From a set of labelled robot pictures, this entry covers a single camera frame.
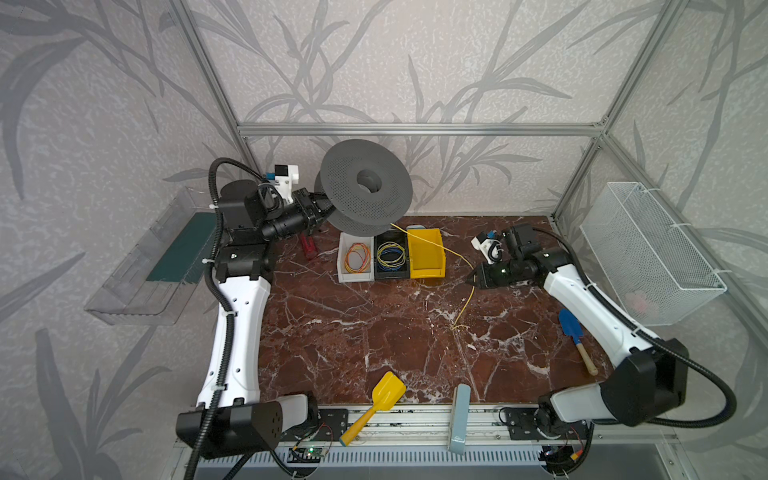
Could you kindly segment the grey perforated cable spool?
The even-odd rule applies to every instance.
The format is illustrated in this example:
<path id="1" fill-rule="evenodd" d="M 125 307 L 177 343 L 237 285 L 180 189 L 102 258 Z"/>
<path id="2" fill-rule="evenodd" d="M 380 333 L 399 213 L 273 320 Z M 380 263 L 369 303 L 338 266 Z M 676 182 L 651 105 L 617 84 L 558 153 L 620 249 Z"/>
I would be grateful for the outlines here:
<path id="1" fill-rule="evenodd" d="M 326 152 L 315 190 L 333 205 L 330 224 L 358 237 L 384 233 L 405 216 L 413 201 L 413 183 L 401 160 L 388 148 L 363 139 L 342 141 Z"/>

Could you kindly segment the yellow plastic scoop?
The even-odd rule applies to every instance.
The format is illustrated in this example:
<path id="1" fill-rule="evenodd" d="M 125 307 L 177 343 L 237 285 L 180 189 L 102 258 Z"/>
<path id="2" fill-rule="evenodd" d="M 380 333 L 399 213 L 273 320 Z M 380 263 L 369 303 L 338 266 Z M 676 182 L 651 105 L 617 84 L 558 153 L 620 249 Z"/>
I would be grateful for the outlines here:
<path id="1" fill-rule="evenodd" d="M 340 443 L 349 446 L 376 413 L 389 411 L 406 390 L 403 381 L 392 371 L 385 373 L 373 389 L 372 406 L 341 435 Z"/>

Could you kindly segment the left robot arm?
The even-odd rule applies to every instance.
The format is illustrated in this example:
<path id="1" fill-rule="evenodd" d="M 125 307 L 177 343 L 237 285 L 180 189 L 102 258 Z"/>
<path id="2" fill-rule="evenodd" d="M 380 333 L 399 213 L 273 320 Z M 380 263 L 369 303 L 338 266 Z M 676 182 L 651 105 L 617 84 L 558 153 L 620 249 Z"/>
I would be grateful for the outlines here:
<path id="1" fill-rule="evenodd" d="M 262 175 L 231 158 L 208 171 L 215 229 L 203 279 L 218 303 L 206 380 L 193 410 L 182 413 L 176 435 L 190 447 L 184 476 L 193 479 L 203 459 L 235 456 L 234 478 L 256 453 L 276 453 L 286 434 L 305 438 L 321 425 L 310 393 L 264 402 L 258 383 L 263 316 L 276 257 L 275 244 L 309 233 L 334 207 L 323 193 L 298 185 L 295 165 L 277 165 Z"/>

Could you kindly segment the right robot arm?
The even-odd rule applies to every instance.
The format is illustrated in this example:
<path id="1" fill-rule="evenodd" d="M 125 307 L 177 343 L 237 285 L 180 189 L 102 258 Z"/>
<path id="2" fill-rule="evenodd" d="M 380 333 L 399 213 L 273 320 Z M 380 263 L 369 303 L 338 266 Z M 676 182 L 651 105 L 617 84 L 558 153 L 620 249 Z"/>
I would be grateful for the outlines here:
<path id="1" fill-rule="evenodd" d="M 738 400 L 724 380 L 692 360 L 680 341 L 664 340 L 631 318 L 590 280 L 573 247 L 561 236 L 555 238 L 557 246 L 543 248 L 537 238 L 540 232 L 530 224 L 505 230 L 502 237 L 510 259 L 479 264 L 465 282 L 480 290 L 538 284 L 574 314 L 608 355 L 613 371 L 605 380 L 540 397 L 535 422 L 545 435 L 581 421 L 703 429 L 735 415 Z M 665 413 L 685 403 L 691 371 L 721 391 L 723 408 L 704 419 L 665 418 Z"/>

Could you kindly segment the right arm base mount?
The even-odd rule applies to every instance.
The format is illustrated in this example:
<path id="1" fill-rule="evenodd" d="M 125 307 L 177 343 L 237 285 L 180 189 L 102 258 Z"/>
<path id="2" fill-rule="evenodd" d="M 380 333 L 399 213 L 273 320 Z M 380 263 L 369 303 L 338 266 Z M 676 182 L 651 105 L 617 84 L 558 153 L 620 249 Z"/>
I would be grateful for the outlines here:
<path id="1" fill-rule="evenodd" d="M 588 425 L 585 421 L 563 423 L 551 420 L 539 408 L 503 406 L 498 412 L 499 422 L 507 429 L 513 441 L 585 440 Z"/>

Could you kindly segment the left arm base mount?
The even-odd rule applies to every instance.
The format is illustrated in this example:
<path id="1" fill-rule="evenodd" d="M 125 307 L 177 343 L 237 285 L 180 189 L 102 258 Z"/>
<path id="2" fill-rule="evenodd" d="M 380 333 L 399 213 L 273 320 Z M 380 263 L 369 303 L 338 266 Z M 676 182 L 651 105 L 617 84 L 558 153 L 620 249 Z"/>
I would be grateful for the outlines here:
<path id="1" fill-rule="evenodd" d="M 325 442 L 338 440 L 346 430 L 349 410 L 345 408 L 320 408 L 311 410 L 307 420 L 285 431 L 281 442 L 298 442 L 311 439 Z"/>

